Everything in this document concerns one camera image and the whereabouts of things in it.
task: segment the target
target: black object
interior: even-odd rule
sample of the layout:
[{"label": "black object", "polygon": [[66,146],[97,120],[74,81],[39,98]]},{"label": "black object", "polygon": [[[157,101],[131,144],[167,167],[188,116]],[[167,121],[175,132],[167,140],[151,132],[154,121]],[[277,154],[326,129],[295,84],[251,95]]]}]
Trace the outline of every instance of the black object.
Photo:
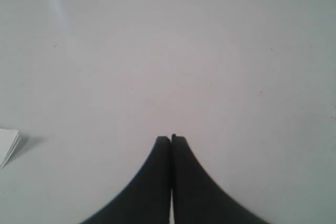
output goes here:
[{"label": "black object", "polygon": [[266,224],[217,186],[182,136],[172,136],[172,163],[175,224]]},{"label": "black object", "polygon": [[158,137],[136,176],[83,224],[168,224],[171,203],[171,142]]}]

